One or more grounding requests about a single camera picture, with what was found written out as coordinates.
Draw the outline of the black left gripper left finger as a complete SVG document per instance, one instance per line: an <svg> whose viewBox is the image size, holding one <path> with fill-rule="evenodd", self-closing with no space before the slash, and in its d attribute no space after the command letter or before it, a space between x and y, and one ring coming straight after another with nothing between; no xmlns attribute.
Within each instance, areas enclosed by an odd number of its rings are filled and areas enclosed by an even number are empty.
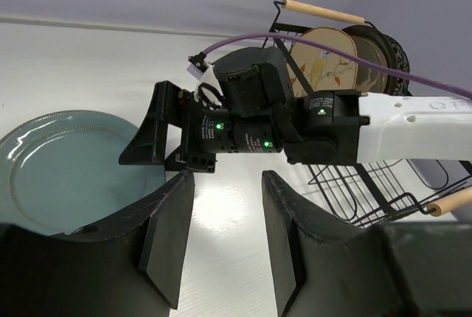
<svg viewBox="0 0 472 317"><path fill-rule="evenodd" d="M168 316L178 307L195 195L183 170L72 234L1 225L3 316Z"/></svg>

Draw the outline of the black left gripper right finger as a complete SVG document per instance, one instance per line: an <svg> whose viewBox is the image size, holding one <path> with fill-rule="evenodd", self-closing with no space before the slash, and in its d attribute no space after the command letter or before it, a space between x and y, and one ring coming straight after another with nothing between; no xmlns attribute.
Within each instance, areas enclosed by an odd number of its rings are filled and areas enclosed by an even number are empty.
<svg viewBox="0 0 472 317"><path fill-rule="evenodd" d="M262 174L279 316L469 316L471 225L360 229Z"/></svg>

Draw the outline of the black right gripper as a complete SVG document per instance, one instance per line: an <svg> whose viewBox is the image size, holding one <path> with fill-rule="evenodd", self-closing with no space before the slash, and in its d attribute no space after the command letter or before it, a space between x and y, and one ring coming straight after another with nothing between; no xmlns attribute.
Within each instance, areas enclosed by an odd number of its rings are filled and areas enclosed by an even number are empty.
<svg viewBox="0 0 472 317"><path fill-rule="evenodd" d="M217 154L236 152L234 125L226 109L207 108L185 91L178 97L178 110L181 142L165 159L168 127L173 121L173 84L155 84L145 118L120 154L119 164L164 164L168 171L214 173Z"/></svg>

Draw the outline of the blue-grey ceramic plate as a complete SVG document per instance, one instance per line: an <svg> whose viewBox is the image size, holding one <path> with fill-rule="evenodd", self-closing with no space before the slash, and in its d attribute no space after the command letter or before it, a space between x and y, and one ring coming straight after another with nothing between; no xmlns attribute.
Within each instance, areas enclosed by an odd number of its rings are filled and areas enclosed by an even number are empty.
<svg viewBox="0 0 472 317"><path fill-rule="evenodd" d="M10 131L1 138L1 222L69 234L149 195L164 168L119 164L136 132L97 111L60 111Z"/></svg>

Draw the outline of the dark reindeer snowflake plate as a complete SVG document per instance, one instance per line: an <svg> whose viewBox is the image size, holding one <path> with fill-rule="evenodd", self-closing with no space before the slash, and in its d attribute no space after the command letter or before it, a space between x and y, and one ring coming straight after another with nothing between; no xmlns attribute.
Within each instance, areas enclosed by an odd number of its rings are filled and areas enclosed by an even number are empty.
<svg viewBox="0 0 472 317"><path fill-rule="evenodd" d="M378 65L382 64L381 51L372 41L358 36L353 36L352 39L355 42L359 58ZM379 71L358 64L355 84L358 91L379 93L383 90L383 82L384 77Z"/></svg>

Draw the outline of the blue floral pattern plate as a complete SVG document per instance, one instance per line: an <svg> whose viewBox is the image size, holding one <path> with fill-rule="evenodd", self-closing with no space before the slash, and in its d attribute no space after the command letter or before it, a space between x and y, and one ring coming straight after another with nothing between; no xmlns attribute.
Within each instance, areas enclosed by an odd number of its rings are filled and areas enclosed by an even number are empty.
<svg viewBox="0 0 472 317"><path fill-rule="evenodd" d="M403 47L389 35L384 35L388 40L390 46L392 47L393 52L395 53L397 70L404 73L410 72L409 59L404 51ZM409 95L409 81L403 78L397 78L395 90L393 92L394 96L408 96Z"/></svg>

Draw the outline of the beige bird pattern plate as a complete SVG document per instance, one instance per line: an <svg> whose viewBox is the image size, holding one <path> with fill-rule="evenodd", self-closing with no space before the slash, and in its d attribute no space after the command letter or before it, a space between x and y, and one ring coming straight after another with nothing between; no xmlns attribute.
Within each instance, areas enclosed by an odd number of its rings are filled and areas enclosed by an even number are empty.
<svg viewBox="0 0 472 317"><path fill-rule="evenodd" d="M317 27L302 38L333 47L356 56L354 40L344 31L334 27ZM355 88L358 66L355 62L324 49L294 42L291 57L314 91L346 90Z"/></svg>

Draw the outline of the dark rim cream plate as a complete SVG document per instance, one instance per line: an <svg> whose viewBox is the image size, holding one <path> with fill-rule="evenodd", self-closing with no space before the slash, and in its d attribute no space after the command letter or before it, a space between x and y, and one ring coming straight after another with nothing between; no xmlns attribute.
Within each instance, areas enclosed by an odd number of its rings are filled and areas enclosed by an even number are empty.
<svg viewBox="0 0 472 317"><path fill-rule="evenodd" d="M384 35L374 27L366 25L353 25L343 29L351 38L358 36L372 41L381 51L382 64L379 66L393 68L397 66L395 53L392 50L388 40ZM383 75L383 90L379 93L393 95L395 90L397 78L391 75L380 72Z"/></svg>

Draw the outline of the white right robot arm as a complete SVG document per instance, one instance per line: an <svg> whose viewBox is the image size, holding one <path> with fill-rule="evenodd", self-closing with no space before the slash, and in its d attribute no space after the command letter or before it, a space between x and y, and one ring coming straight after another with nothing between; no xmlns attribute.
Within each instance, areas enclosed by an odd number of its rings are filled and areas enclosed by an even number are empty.
<svg viewBox="0 0 472 317"><path fill-rule="evenodd" d="M284 153L289 164L471 160L471 101L356 90L295 97L280 49L247 47L206 66L195 91L163 81L119 157L211 173L219 153Z"/></svg>

